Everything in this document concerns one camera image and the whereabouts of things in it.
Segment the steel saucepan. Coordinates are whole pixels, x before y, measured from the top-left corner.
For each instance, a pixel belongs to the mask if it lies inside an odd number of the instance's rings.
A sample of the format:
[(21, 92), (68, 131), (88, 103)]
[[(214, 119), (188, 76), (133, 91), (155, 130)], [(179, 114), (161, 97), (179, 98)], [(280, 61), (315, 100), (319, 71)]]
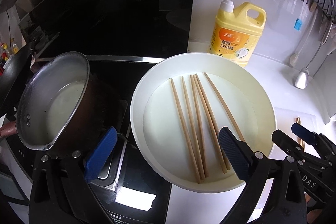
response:
[(82, 53), (56, 56), (30, 79), (21, 96), (21, 142), (29, 149), (65, 153), (87, 133), (93, 89), (89, 62)]

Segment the wooden chopstick four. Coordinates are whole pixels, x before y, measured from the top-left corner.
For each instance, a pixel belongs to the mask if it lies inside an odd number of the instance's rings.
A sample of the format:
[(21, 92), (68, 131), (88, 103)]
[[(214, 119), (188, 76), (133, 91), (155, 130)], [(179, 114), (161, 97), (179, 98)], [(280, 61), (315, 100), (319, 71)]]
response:
[(211, 137), (212, 137), (212, 140), (213, 140), (214, 150), (216, 152), (216, 155), (217, 155), (220, 167), (222, 169), (222, 172), (225, 174), (225, 173), (227, 173), (228, 168), (227, 168), (226, 161), (225, 161), (225, 158), (224, 158), (223, 153), (222, 153), (222, 149), (221, 149), (221, 147), (219, 145), (219, 142), (218, 142), (217, 132), (216, 132), (216, 129), (215, 129), (215, 126), (214, 126), (212, 116), (211, 116), (212, 109), (211, 109), (210, 103), (207, 100), (205, 91), (202, 87), (202, 84), (201, 84), (201, 81), (200, 81), (199, 77), (197, 75), (194, 75), (193, 78), (195, 80), (198, 92), (200, 94), (201, 102), (202, 102), (202, 105), (203, 105), (203, 108), (205, 110), (205, 114), (206, 114), (206, 117), (207, 117), (207, 120), (208, 120), (210, 133), (211, 133)]

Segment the wooden chopstick six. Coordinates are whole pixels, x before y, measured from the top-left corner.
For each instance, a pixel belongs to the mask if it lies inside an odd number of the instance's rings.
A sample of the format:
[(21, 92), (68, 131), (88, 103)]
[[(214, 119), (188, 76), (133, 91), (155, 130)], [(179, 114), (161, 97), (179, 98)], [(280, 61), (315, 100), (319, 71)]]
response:
[[(295, 118), (295, 122), (297, 124), (301, 125), (301, 119), (300, 119), (300, 117)], [(299, 129), (298, 133), (299, 133), (299, 135), (298, 135), (298, 143), (303, 147), (303, 151), (305, 151), (305, 142), (301, 138), (302, 130)]]

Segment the wooden chopstick five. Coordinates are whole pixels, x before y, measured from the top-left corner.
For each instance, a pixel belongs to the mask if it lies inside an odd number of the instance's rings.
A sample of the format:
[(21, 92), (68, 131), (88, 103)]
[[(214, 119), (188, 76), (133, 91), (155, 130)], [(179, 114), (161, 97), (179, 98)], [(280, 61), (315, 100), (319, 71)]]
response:
[(223, 99), (222, 95), (221, 95), (220, 92), (218, 91), (217, 87), (214, 85), (214, 83), (212, 82), (212, 80), (210, 79), (209, 75), (208, 75), (206, 72), (204, 72), (203, 74), (205, 75), (205, 78), (208, 80), (208, 82), (209, 82), (209, 84), (211, 85), (213, 91), (214, 91), (215, 94), (217, 95), (217, 97), (218, 97), (218, 99), (219, 99), (221, 105), (223, 106), (225, 112), (227, 113), (229, 120), (231, 121), (231, 123), (232, 123), (234, 129), (236, 130), (236, 132), (237, 132), (237, 134), (238, 134), (238, 136), (239, 136), (239, 139), (240, 139), (241, 141), (245, 141), (244, 136), (243, 136), (243, 134), (242, 134), (242, 131), (240, 130), (240, 128), (239, 128), (239, 126), (238, 126), (238, 124), (237, 124), (237, 122), (236, 122), (234, 116), (232, 115), (232, 112), (230, 111), (230, 109), (229, 109), (229, 107), (227, 106), (225, 100)]

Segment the wooden chopstick three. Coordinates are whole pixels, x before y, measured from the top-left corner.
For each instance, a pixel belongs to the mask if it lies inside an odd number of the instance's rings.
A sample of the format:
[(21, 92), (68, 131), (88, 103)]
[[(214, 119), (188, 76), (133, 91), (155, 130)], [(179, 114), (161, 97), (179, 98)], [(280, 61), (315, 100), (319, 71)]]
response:
[(197, 115), (197, 125), (198, 125), (198, 143), (201, 153), (201, 159), (202, 159), (202, 165), (203, 165), (203, 171), (205, 173), (205, 178), (209, 176), (209, 171), (207, 168), (206, 163), (206, 153), (205, 153), (205, 139), (203, 134), (203, 125), (202, 125), (202, 119), (201, 119), (201, 112), (198, 104), (198, 90), (196, 86), (196, 82), (194, 80), (194, 76), (190, 75), (192, 90), (193, 90), (193, 98), (194, 98), (194, 105), (195, 105), (195, 111)]

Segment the black stove top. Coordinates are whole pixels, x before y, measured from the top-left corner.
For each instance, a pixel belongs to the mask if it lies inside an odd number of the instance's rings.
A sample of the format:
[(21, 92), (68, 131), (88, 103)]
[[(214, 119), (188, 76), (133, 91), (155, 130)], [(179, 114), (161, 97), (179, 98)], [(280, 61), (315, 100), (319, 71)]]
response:
[[(17, 131), (19, 106), (5, 114), (14, 130), (5, 141), (32, 187), (42, 156), (68, 159), (79, 151), (88, 159), (113, 127), (116, 144), (90, 187), (112, 223), (164, 223), (171, 184), (137, 148), (130, 104), (149, 69), (187, 51), (193, 0), (1, 0), (1, 10), (12, 4), (25, 10), (19, 27), (26, 44), (36, 41), (26, 86), (44, 65), (67, 52), (87, 58), (94, 83), (87, 133), (65, 153), (27, 148)], [(23, 200), (28, 207), (31, 190)]]

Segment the white dish brush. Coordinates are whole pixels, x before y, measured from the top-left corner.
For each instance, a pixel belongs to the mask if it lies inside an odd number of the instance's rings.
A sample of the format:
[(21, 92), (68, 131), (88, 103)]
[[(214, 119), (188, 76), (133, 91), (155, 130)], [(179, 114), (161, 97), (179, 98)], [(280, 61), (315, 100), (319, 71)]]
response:
[(311, 18), (309, 19), (309, 21), (306, 24), (304, 32), (302, 33), (302, 36), (300, 38), (300, 41), (299, 41), (296, 49), (294, 50), (294, 53), (289, 58), (289, 64), (290, 64), (291, 67), (295, 67), (295, 65), (298, 61), (299, 55), (302, 52), (304, 46), (306, 45), (306, 42), (307, 42), (307, 40), (308, 40), (308, 38), (311, 34), (311, 31), (314, 27), (318, 12), (317, 12), (317, 8), (315, 7), (315, 5), (312, 4), (312, 6), (313, 6), (313, 11), (312, 11)]

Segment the black wok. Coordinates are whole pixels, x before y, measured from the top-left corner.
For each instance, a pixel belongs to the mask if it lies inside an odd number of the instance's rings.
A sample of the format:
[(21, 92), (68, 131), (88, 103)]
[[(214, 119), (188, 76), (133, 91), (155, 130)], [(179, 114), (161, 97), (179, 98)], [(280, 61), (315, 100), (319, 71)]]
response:
[(34, 40), (26, 44), (7, 62), (1, 75), (1, 117), (18, 106), (30, 75), (35, 44)]

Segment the wooden chopstick one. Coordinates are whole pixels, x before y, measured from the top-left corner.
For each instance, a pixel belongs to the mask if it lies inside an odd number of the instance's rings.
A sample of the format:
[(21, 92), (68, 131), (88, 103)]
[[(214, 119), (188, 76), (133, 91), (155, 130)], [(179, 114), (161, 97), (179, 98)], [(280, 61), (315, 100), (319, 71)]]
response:
[(170, 84), (171, 84), (171, 88), (172, 88), (172, 91), (173, 91), (173, 96), (174, 96), (175, 104), (176, 104), (176, 107), (177, 107), (178, 116), (179, 116), (179, 119), (181, 121), (183, 134), (185, 136), (187, 149), (188, 149), (190, 159), (191, 159), (191, 162), (192, 162), (192, 166), (193, 166), (193, 169), (194, 169), (195, 178), (196, 178), (197, 183), (200, 184), (201, 183), (201, 175), (199, 173), (199, 168), (198, 168), (197, 161), (196, 161), (196, 158), (195, 158), (195, 155), (194, 155), (193, 146), (191, 144), (190, 136), (189, 136), (189, 133), (188, 133), (188, 130), (187, 130), (187, 125), (186, 125), (186, 121), (185, 121), (183, 111), (182, 111), (182, 108), (181, 108), (181, 103), (180, 103), (180, 100), (179, 100), (179, 97), (178, 97), (178, 93), (177, 93), (177, 90), (176, 90), (176, 87), (175, 87), (174, 80), (172, 78), (170, 78)]

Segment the blue silicone brush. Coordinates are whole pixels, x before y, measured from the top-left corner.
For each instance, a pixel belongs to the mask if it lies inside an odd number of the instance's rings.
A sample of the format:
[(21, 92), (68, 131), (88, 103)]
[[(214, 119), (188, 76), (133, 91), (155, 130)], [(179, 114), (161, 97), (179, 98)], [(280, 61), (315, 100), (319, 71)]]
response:
[(295, 20), (295, 23), (294, 23), (294, 29), (296, 31), (299, 31), (302, 28), (304, 17), (305, 17), (306, 7), (307, 7), (307, 0), (303, 0), (301, 12), (300, 12), (298, 18)]

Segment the white cutting board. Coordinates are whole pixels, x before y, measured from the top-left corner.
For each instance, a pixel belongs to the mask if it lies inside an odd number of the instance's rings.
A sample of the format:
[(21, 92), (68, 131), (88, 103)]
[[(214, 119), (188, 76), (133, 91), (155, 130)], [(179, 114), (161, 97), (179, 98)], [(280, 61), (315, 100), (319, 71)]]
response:
[(303, 144), (299, 137), (292, 133), (292, 124), (297, 122), (309, 131), (317, 132), (317, 124), (314, 115), (279, 107), (274, 108), (274, 113), (276, 116), (277, 129), (280, 129), (281, 131), (286, 133), (298, 144), (303, 145), (303, 147), (306, 147), (307, 144)]

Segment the white round plastic basin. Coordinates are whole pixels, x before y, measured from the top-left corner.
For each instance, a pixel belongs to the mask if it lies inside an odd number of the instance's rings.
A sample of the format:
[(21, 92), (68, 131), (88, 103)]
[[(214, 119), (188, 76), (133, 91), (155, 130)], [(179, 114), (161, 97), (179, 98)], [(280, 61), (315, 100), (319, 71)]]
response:
[(208, 53), (176, 55), (152, 67), (135, 88), (130, 106), (130, 122), (136, 144), (143, 157), (165, 180), (193, 192), (220, 193), (240, 187), (243, 181), (237, 177), (227, 160), (225, 161), (228, 171), (225, 174), (222, 172), (198, 93), (209, 176), (201, 180), (200, 184), (197, 183), (170, 84), (172, 78), (192, 146), (193, 139), (183, 94), (182, 76), (185, 78), (189, 94), (197, 137), (197, 115), (190, 75), (197, 75), (201, 81), (212, 109), (211, 116), (216, 132), (228, 127), (239, 139), (204, 72), (209, 75), (225, 100), (245, 142), (253, 151), (269, 155), (273, 147), (271, 135), (276, 128), (276, 117), (264, 88), (244, 68)]

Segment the steel spatula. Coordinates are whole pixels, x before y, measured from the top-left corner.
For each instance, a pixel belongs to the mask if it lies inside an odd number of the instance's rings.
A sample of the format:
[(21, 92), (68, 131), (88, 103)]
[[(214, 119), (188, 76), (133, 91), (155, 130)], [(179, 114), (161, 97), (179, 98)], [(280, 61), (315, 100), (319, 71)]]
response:
[(311, 60), (308, 62), (308, 64), (303, 67), (297, 78), (295, 79), (295, 83), (294, 83), (294, 86), (298, 89), (305, 89), (307, 87), (307, 84), (309, 82), (309, 67), (311, 65), (311, 63), (314, 61), (315, 57), (317, 56), (317, 54), (319, 53), (320, 49), (322, 48), (322, 46), (326, 43), (327, 41), (327, 38), (331, 32), (331, 29), (332, 29), (332, 26), (333, 26), (333, 21), (334, 19), (331, 18), (331, 20), (329, 21), (328, 25), (327, 25), (327, 28), (323, 34), (323, 37), (320, 41), (320, 44), (315, 52), (315, 54), (313, 55), (313, 57), (311, 58)]

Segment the yellow dish soap bottle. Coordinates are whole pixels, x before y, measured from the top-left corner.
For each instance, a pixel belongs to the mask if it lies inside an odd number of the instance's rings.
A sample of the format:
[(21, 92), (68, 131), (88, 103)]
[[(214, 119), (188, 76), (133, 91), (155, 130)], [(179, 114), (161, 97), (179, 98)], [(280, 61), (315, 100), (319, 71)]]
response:
[(261, 7), (250, 2), (235, 6), (232, 0), (222, 0), (215, 16), (209, 53), (245, 67), (265, 24), (266, 12)]

